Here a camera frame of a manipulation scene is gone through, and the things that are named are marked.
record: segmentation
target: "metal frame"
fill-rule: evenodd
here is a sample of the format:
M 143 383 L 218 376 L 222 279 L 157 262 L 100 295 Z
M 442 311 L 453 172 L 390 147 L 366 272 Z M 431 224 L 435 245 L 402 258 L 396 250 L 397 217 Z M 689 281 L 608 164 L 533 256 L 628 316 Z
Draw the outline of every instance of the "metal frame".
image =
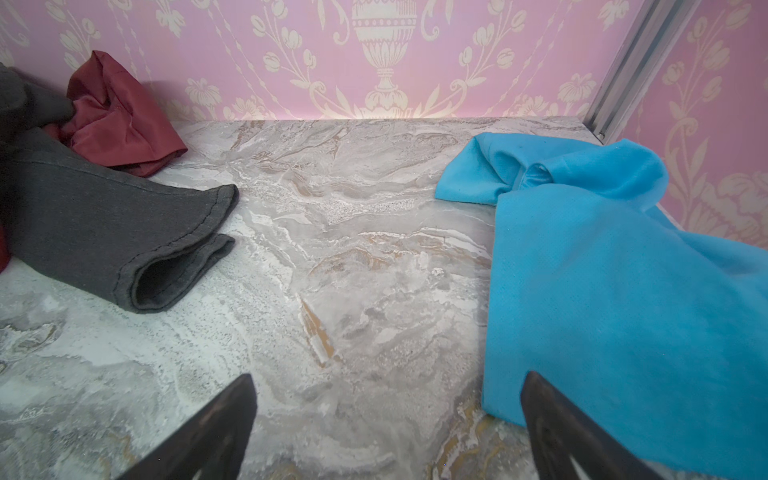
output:
M 617 139 L 700 0 L 647 0 L 637 14 L 584 124 L 604 144 Z

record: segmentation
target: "pink wallpaper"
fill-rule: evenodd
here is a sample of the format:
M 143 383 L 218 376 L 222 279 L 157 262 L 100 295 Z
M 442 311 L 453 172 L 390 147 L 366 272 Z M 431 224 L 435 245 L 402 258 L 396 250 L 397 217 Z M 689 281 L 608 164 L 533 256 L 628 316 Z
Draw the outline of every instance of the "pink wallpaper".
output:
M 173 118 L 583 115 L 641 0 L 3 0 L 0 61 L 91 49 Z
M 686 230 L 768 249 L 768 2 L 703 0 L 623 136 L 670 171 Z

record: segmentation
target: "floral motif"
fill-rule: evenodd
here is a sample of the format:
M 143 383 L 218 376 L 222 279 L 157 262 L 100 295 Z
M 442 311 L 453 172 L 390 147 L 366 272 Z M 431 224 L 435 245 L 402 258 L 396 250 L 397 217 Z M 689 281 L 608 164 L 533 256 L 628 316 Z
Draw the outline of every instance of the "floral motif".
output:
M 549 104 L 549 108 L 544 113 L 546 117 L 557 117 L 560 113 L 560 107 L 558 106 L 558 103 L 556 101 L 553 101 Z
M 216 120 L 216 111 L 214 107 L 221 103 L 221 93 L 215 85 L 209 85 L 208 80 L 201 78 L 199 81 L 188 78 L 189 86 L 184 90 L 189 95 L 192 103 L 201 105 L 208 109 L 211 118 Z
M 720 70 L 729 60 L 730 48 L 723 47 L 723 41 L 716 41 L 704 54 L 704 68 L 707 70 Z
M 703 101 L 712 101 L 720 93 L 720 84 L 723 83 L 723 77 L 719 75 L 708 81 L 701 92 Z
M 308 68 L 315 68 L 317 66 L 317 57 L 312 55 L 312 52 L 309 49 L 304 51 L 304 64 Z
M 426 41 L 433 41 L 435 40 L 438 35 L 440 35 L 440 29 L 438 27 L 432 28 L 432 33 L 427 33 L 425 28 L 425 22 L 427 17 L 432 17 L 435 14 L 435 4 L 437 3 L 437 0 L 427 0 L 426 5 L 424 5 L 424 10 L 422 11 L 422 21 L 421 21 L 421 29 L 422 29 L 422 37 Z M 451 17 L 453 15 L 453 0 L 445 0 L 445 21 L 448 23 L 451 23 Z
M 664 74 L 664 76 L 661 78 L 661 81 L 666 85 L 676 84 L 677 81 L 680 80 L 680 77 L 683 76 L 684 71 L 685 65 L 683 65 L 682 61 L 673 63 L 667 67 L 667 73 Z
M 223 114 L 227 120 L 266 120 L 269 117 L 266 109 L 259 104 L 255 95 L 251 95 L 245 100 L 236 98 L 232 108 L 224 107 Z
M 458 54 L 458 64 L 462 67 L 466 67 L 472 61 L 472 47 L 467 47 Z
M 560 85 L 558 98 L 566 103 L 573 104 L 592 95 L 592 89 L 598 86 L 598 83 L 592 80 L 592 74 L 585 76 L 574 74 L 571 81 Z
M 744 25 L 746 23 L 746 18 L 750 14 L 750 10 L 752 9 L 752 5 L 749 3 L 746 3 L 742 5 L 740 8 L 737 8 L 736 10 L 732 11 L 728 17 L 725 19 L 725 28 L 729 30 L 736 30 L 741 25 Z
M 496 64 L 499 68 L 510 68 L 515 60 L 515 53 L 511 48 L 505 48 L 496 55 Z
M 591 104 L 589 102 L 582 104 L 582 106 L 580 106 L 578 110 L 576 110 L 576 118 L 578 118 L 579 120 L 584 120 L 584 117 L 587 116 L 587 112 L 589 111 L 590 105 Z
M 538 95 L 535 98 L 523 95 L 522 103 L 520 103 L 520 106 L 518 107 L 517 115 L 520 117 L 536 117 L 547 108 L 547 105 L 549 105 L 549 102 L 544 101 L 544 97 L 541 95 Z
M 251 15 L 250 23 L 253 25 L 253 33 L 257 37 L 263 37 L 266 34 L 266 25 L 259 15 Z
M 58 38 L 64 48 L 69 50 L 64 53 L 64 62 L 73 70 L 77 70 L 91 56 L 91 40 L 101 38 L 101 33 L 89 18 L 83 18 L 78 23 L 69 10 L 65 12 L 63 9 L 66 5 L 65 0 L 54 0 L 46 2 L 45 8 L 55 21 L 65 23 L 69 27 Z
M 280 70 L 280 57 L 271 51 L 268 51 L 266 55 L 264 55 L 264 66 L 267 70 L 272 72 Z
M 282 34 L 283 43 L 291 50 L 296 50 L 301 46 L 301 35 L 296 30 L 289 31 L 288 28 L 283 27 Z
M 61 10 L 60 6 L 52 2 L 46 2 L 45 8 L 48 10 L 48 14 L 57 22 L 65 23 L 67 21 L 67 14 L 64 13 L 64 10 Z
M 491 0 L 488 2 L 488 13 L 499 15 L 504 11 L 504 0 Z
M 64 4 L 64 1 L 65 0 L 54 0 L 54 2 L 59 4 Z M 108 0 L 108 2 L 109 5 L 114 5 L 123 11 L 131 10 L 133 8 L 133 3 L 131 0 Z
M 603 30 L 608 30 L 608 27 L 616 22 L 617 18 L 624 18 L 629 12 L 628 0 L 610 0 L 603 5 L 600 9 L 598 18 L 603 21 Z
M 6 66 L 13 65 L 13 57 L 11 51 L 8 49 L 6 39 L 21 47 L 29 46 L 29 39 L 23 32 L 12 32 L 12 29 L 17 26 L 29 31 L 29 27 L 25 24 L 24 19 L 18 14 L 12 3 L 13 0 L 3 0 L 0 4 L 0 10 L 5 10 L 5 13 L 10 17 L 6 18 L 4 13 L 0 12 L 0 48 L 5 49 L 3 56 L 5 57 L 5 60 L 8 61 L 8 63 L 5 64 Z
M 512 17 L 512 21 L 510 23 L 511 30 L 514 33 L 519 33 L 522 31 L 523 27 L 525 27 L 525 18 L 528 16 L 528 13 L 525 10 L 521 10 L 515 14 L 514 17 Z
M 272 13 L 279 19 L 288 16 L 288 8 L 285 6 L 285 3 L 283 3 L 283 0 L 277 0 L 272 4 Z
M 155 17 L 160 23 L 161 27 L 168 27 L 171 33 L 176 35 L 176 38 L 181 38 L 181 27 L 184 27 L 187 23 L 184 21 L 184 17 L 178 10 L 173 10 L 170 7 L 170 3 L 174 0 L 155 0 L 159 7 L 155 11 Z
M 718 184 L 707 180 L 703 172 L 709 150 L 710 138 L 690 145 L 690 138 L 698 131 L 698 121 L 693 116 L 700 102 L 711 102 L 723 88 L 723 77 L 709 78 L 694 97 L 699 82 L 708 71 L 723 68 L 729 61 L 730 49 L 716 35 L 725 29 L 733 30 L 744 25 L 750 13 L 750 4 L 741 0 L 729 0 L 737 7 L 728 15 L 721 13 L 714 22 L 702 16 L 687 33 L 687 40 L 695 44 L 693 67 L 685 72 L 683 62 L 667 68 L 662 82 L 676 85 L 679 101 L 671 101 L 670 113 L 675 120 L 664 145 L 664 163 L 670 173 L 669 195 L 680 202 L 680 224 L 686 230 L 739 240 L 762 248 L 768 248 L 768 174 L 736 173 L 723 178 Z
M 472 41 L 475 45 L 485 47 L 493 40 L 493 24 L 489 23 L 487 27 L 480 27 L 478 31 L 472 36 Z
M 690 43 L 694 43 L 696 40 L 704 35 L 704 31 L 707 30 L 707 17 L 701 17 L 696 20 L 693 30 L 688 32 L 687 39 Z
M 320 28 L 326 29 L 326 5 L 324 0 L 312 0 L 312 3 L 317 1 L 317 18 L 320 20 Z M 339 14 L 339 23 L 346 26 L 346 35 L 342 38 L 341 34 L 337 31 L 333 32 L 333 41 L 337 45 L 344 45 L 349 40 L 349 17 L 347 17 L 344 8 L 339 4 L 338 0 L 330 0 L 331 5 L 336 8 L 336 12 Z

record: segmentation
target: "red cloth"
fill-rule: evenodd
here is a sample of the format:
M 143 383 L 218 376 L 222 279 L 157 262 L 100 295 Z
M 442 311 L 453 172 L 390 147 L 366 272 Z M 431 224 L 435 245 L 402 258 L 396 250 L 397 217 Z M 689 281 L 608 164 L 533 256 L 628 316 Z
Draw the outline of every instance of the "red cloth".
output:
M 187 151 L 149 92 L 103 51 L 72 74 L 67 97 L 74 117 L 59 139 L 91 163 L 149 177 Z
M 8 247 L 5 245 L 5 234 L 2 231 L 2 225 L 0 225 L 0 272 L 5 270 L 10 261 L 11 254 L 8 253 Z

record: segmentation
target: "stitching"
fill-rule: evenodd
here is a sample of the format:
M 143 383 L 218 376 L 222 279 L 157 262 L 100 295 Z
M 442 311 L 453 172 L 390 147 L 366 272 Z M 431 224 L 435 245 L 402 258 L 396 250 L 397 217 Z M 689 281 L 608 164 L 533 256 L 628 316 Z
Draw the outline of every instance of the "stitching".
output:
M 202 248 L 198 248 L 198 249 L 197 249 L 197 251 L 194 253 L 194 256 L 192 257 L 192 261 L 190 262 L 190 265 L 194 264 L 194 263 L 197 261 L 197 258 L 200 256 L 200 253 L 201 253 L 202 251 L 203 251 L 203 249 L 202 249 Z M 166 290 L 168 290 L 169 288 L 171 288 L 171 287 L 172 287 L 172 286 L 173 286 L 173 285 L 174 285 L 176 282 L 178 282 L 178 281 L 179 281 L 179 279 L 180 279 L 182 276 L 184 276 L 184 274 L 185 274 L 185 273 L 186 273 L 188 270 L 189 270 L 189 269 L 187 269 L 187 268 L 185 268 L 184 270 L 182 270 L 182 271 L 181 271 L 181 273 L 179 273 L 179 274 L 176 276 L 176 278 L 175 278 L 175 279 L 174 279 L 172 282 L 169 282 L 169 283 L 168 283 L 168 284 L 165 286 L 165 288 L 163 288 L 161 291 L 157 292 L 157 294 L 155 294 L 155 297 L 158 297 L 158 296 L 162 295 L 163 293 L 165 293 L 165 291 L 166 291 Z
M 221 196 L 221 191 L 222 191 L 222 190 L 223 190 L 223 188 L 222 188 L 222 187 L 219 187 L 219 190 L 217 190 L 217 192 L 216 192 L 216 200 L 215 200 L 215 201 L 214 201 L 214 202 L 213 202 L 213 203 L 210 205 L 210 209 L 208 210 L 208 213 L 207 213 L 207 214 L 206 214 L 206 216 L 205 216 L 205 217 L 204 217 L 204 218 L 203 218 L 203 219 L 200 221 L 200 223 L 199 223 L 199 224 L 198 224 L 198 225 L 197 225 L 197 226 L 194 228 L 194 230 L 192 230 L 191 232 L 187 232 L 187 233 L 185 233 L 184 235 L 182 235 L 181 237 L 178 237 L 178 238 L 177 238 L 177 239 L 175 239 L 175 240 L 171 240 L 171 241 L 169 241 L 168 243 L 166 243 L 166 244 L 164 244 L 164 245 L 158 245 L 157 247 L 155 247 L 155 248 L 154 248 L 154 249 L 152 249 L 152 250 L 149 250 L 149 251 L 146 251 L 146 252 L 137 253 L 136 255 L 134 255 L 134 257 L 133 257 L 133 258 L 131 258 L 129 261 L 127 261 L 127 262 L 123 263 L 123 264 L 120 266 L 120 268 L 118 269 L 118 278 L 117 278 L 117 279 L 114 281 L 114 286 L 112 287 L 112 296 L 114 297 L 114 299 L 115 299 L 115 302 L 116 302 L 116 303 L 118 302 L 118 298 L 117 298 L 117 295 L 115 294 L 115 292 L 116 292 L 116 291 L 117 291 L 117 289 L 118 289 L 118 285 L 120 284 L 120 278 L 121 278 L 121 276 L 122 276 L 122 274 L 123 274 L 123 270 L 125 269 L 125 267 L 126 267 L 126 266 L 127 266 L 129 263 L 131 263 L 131 262 L 133 262 L 134 260 L 136 260 L 136 259 L 137 259 L 137 258 L 138 258 L 140 255 L 144 255 L 144 254 L 146 254 L 146 253 L 152 253 L 152 252 L 156 252 L 156 251 L 158 251 L 160 248 L 169 247 L 169 246 L 170 246 L 172 243 L 176 243 L 176 242 L 178 242 L 178 241 L 180 241 L 180 240 L 184 239 L 185 237 L 189 237 L 190 235 L 192 235 L 192 234 L 196 233 L 196 232 L 197 232 L 197 231 L 200 229 L 200 227 L 202 227 L 202 226 L 203 226 L 203 223 L 205 223 L 205 222 L 206 222 L 206 220 L 208 220 L 208 219 L 210 218 L 210 215 L 211 215 L 211 214 L 213 213 L 213 211 L 214 211 L 214 207 L 215 207 L 216 205 L 218 205 L 218 204 L 219 204 L 219 197 Z

